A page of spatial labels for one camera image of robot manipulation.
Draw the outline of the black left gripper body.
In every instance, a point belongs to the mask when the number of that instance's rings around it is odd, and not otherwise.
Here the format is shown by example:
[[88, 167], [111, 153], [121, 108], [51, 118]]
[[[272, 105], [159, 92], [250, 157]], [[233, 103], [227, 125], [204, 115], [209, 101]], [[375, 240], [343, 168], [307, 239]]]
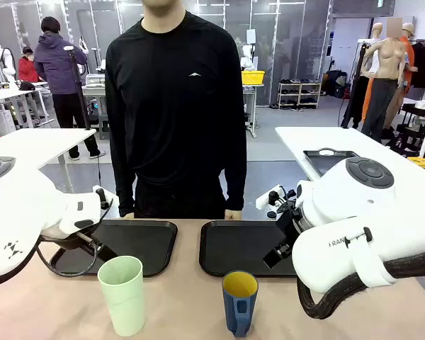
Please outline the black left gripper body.
[[103, 262], [107, 262], [118, 256], [109, 246], [93, 235], [77, 232], [76, 236], [81, 240], [80, 248], [87, 254], [92, 255], [94, 260], [100, 259]]

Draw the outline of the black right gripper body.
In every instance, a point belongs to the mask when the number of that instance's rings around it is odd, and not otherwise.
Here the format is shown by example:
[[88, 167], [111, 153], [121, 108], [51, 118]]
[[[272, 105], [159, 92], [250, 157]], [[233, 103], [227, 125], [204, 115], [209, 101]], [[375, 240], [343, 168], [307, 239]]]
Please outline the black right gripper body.
[[300, 211], [294, 203], [284, 203], [277, 211], [276, 226], [283, 233], [282, 241], [276, 246], [277, 249], [290, 249], [302, 230], [299, 226]]

